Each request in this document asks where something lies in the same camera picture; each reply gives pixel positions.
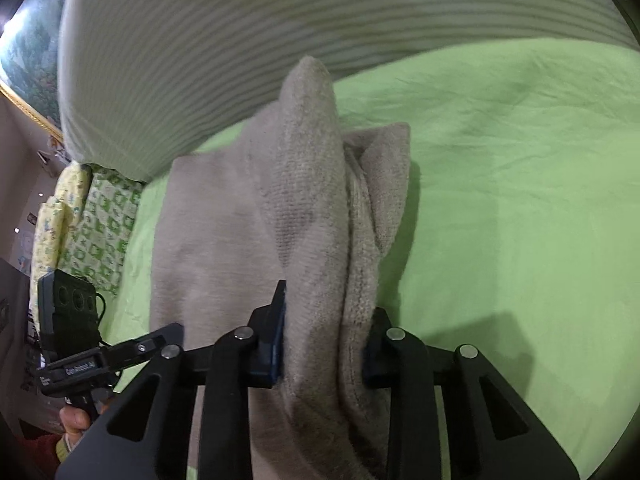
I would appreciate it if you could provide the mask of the person left hand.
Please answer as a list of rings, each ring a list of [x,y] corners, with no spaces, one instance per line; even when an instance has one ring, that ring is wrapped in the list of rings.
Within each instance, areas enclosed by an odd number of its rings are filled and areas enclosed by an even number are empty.
[[[65,445],[73,451],[92,425],[91,418],[81,408],[65,405],[60,411],[60,421],[64,429]]]

